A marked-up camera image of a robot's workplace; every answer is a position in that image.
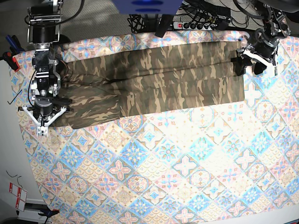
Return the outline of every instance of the cable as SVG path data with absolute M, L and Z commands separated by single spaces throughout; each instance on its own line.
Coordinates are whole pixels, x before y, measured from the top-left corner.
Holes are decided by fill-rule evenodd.
M 28 102 L 30 103 L 31 106 L 33 106 L 33 105 L 32 105 L 32 103 L 31 103 L 31 101 L 30 101 L 30 98 L 29 98 L 29 90 L 30 90 L 30 86 L 31 86 L 32 78 L 33 78 L 33 76 L 35 75 L 35 73 L 36 73 L 36 70 L 33 72 L 33 75 L 31 76 L 30 83 L 29 83 L 29 86 L 28 86 L 28 92 L 27 92 Z
M 128 18 L 127 20 L 129 22 L 129 27 L 131 28 L 132 33 L 141 32 L 145 28 L 144 20 L 141 17 L 141 15 L 130 14 L 129 17 L 130 18 Z
M 20 90 L 19 92 L 18 92 L 18 94 L 14 97 L 14 99 L 11 101 L 11 102 L 8 102 L 8 104 L 9 105 L 11 105 L 13 102 L 14 102 L 14 100 L 18 97 L 18 95 L 22 92 L 23 90 Z
M 53 26 L 58 26 L 58 25 L 61 25 L 63 23 L 66 23 L 68 21 L 71 21 L 72 19 L 76 18 L 80 12 L 82 11 L 83 7 L 84 7 L 84 3 L 85 3 L 85 0 L 81 0 L 81 4 L 80 4 L 80 7 L 78 9 L 78 11 L 70 18 L 64 20 L 64 21 L 61 21 L 61 22 L 58 22 L 58 23 L 55 23 L 55 24 L 49 24 L 49 25 L 37 25 L 37 24 L 31 24 L 29 21 L 27 21 L 27 19 L 29 18 L 29 15 L 27 15 L 25 18 L 24 18 L 24 21 L 27 25 L 29 26 L 33 26 L 33 27 L 53 27 Z
M 226 6 L 221 0 L 219 0 L 219 2 L 226 8 L 229 8 L 228 6 Z M 230 9 L 231 11 L 233 12 L 236 12 L 236 13 L 241 13 L 241 11 L 236 11 L 236 10 L 233 10 L 233 9 Z
M 6 173 L 11 177 L 11 178 L 14 178 L 14 177 L 16 177 L 16 176 L 18 176 L 18 175 L 15 175 L 15 176 L 11 176 L 9 173 L 8 173 L 8 171 L 6 170 Z
M 264 16 L 261 16 L 261 15 L 253 15 L 253 14 L 247 12 L 244 8 L 242 8 L 242 7 L 239 5 L 239 3 L 238 3 L 237 0 L 233 0 L 233 2 L 234 2 L 234 4 L 235 4 L 235 6 L 236 6 L 241 12 L 243 12 L 245 15 L 247 15 L 247 16 L 249 16 L 249 17 L 251 17 L 251 18 L 254 18 L 254 19 L 258 19 L 258 20 L 263 20 L 263 19 L 265 19 Z
M 193 6 L 193 5 L 183 5 L 180 8 L 178 8 L 179 10 L 185 9 L 186 7 L 188 8 L 193 8 L 193 9 L 198 9 L 197 7 Z
M 198 17 L 198 15 L 199 15 L 199 11 L 195 14 L 194 18 L 189 22 L 189 25 L 195 21 L 195 19 Z
M 46 218 L 46 221 L 44 222 L 44 224 L 46 224 L 46 223 L 47 223 L 48 219 L 49 219 L 49 217 L 47 217 L 47 218 Z
M 207 9 L 207 7 L 201 3 L 201 2 L 205 2 L 204 0 L 186 0 L 186 1 L 193 2 L 197 6 L 197 9 L 202 10 L 203 12 L 209 12 L 210 14 L 213 13 L 214 16 L 217 16 L 217 12 L 213 8 L 209 8 L 210 10 L 212 10 L 212 12 L 210 12 L 209 9 Z
M 259 28 L 259 29 L 257 29 L 254 33 L 255 33 L 255 35 L 256 35 L 256 39 L 257 39 L 258 42 L 262 42 L 262 40 L 260 40 L 260 38 L 259 38 L 259 33 L 262 34 L 263 38 L 264 38 L 266 41 L 268 41 L 268 42 L 270 41 L 269 37 L 265 34 L 265 31 L 264 31 L 263 29 Z
M 264 27 L 264 25 L 258 24 L 257 21 L 255 21 L 253 18 L 251 18 L 253 20 L 253 22 L 255 22 L 258 26 Z
M 20 185 L 20 183 L 19 183 L 19 178 L 20 178 L 20 177 L 22 177 L 22 176 L 18 176 L 18 177 L 17 177 L 17 182 L 18 182 L 19 185 Z
M 246 27 L 244 27 L 244 28 L 247 28 L 247 27 L 249 26 L 249 17 L 248 17 L 248 16 L 246 16 L 246 18 L 245 18 L 245 22 L 244 22 L 244 23 L 240 23 L 240 22 L 238 22 L 237 20 L 235 20 L 234 18 L 232 18 L 232 25 L 233 25 L 234 27 L 239 27 L 239 26 L 236 26 L 236 25 L 234 24 L 234 21 L 235 21 L 236 23 L 240 24 L 240 25 L 246 25 Z
M 193 17 L 191 15 L 189 15 L 188 13 L 176 14 L 175 16 L 185 16 L 185 15 L 188 15 L 189 17 L 191 17 L 193 19 Z

